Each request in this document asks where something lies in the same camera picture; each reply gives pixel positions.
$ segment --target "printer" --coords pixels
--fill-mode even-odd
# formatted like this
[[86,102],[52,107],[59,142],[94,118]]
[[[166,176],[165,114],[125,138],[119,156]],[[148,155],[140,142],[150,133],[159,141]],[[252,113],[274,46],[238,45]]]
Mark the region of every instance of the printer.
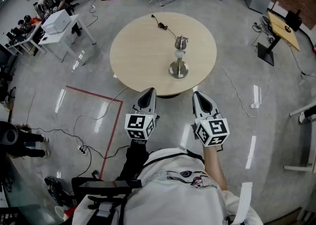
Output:
[[42,28],[47,34],[61,33],[70,21],[70,16],[66,10],[63,9],[51,14],[42,25]]

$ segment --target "round wooden table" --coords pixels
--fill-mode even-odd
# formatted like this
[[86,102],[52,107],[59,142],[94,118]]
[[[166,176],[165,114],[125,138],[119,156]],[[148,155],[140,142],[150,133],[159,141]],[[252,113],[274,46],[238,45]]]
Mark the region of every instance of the round wooden table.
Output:
[[216,61],[216,43],[210,31],[194,18],[173,12],[154,13],[176,35],[189,38],[183,57],[189,73],[176,79],[169,66],[176,61],[175,37],[158,28],[151,14],[126,25],[114,39],[110,62],[114,74],[136,91],[154,87],[158,96],[169,96],[189,90],[201,83],[211,72]]

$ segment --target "power strip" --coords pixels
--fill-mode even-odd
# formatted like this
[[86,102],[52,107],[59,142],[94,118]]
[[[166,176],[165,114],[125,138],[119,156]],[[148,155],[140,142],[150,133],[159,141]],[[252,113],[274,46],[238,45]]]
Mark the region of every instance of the power strip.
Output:
[[81,152],[82,155],[86,156],[89,154],[89,149],[87,147],[82,147],[78,145],[78,150]]

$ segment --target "black desk leg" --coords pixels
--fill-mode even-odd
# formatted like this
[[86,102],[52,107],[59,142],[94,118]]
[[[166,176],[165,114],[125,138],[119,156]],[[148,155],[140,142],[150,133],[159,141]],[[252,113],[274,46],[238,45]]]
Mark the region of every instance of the black desk leg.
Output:
[[268,48],[258,43],[258,57],[264,60],[265,62],[268,62],[270,65],[274,66],[275,61],[274,61],[272,49],[275,47],[275,45],[278,43],[280,39],[281,37],[277,36]]

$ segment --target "lamp base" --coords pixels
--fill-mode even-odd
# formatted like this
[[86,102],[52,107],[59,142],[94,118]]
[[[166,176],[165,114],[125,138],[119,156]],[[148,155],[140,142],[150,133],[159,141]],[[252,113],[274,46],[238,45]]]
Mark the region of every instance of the lamp base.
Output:
[[170,64],[169,72],[174,78],[182,79],[187,76],[189,72],[189,66],[184,61],[181,61],[181,67],[179,68],[178,61],[174,61]]

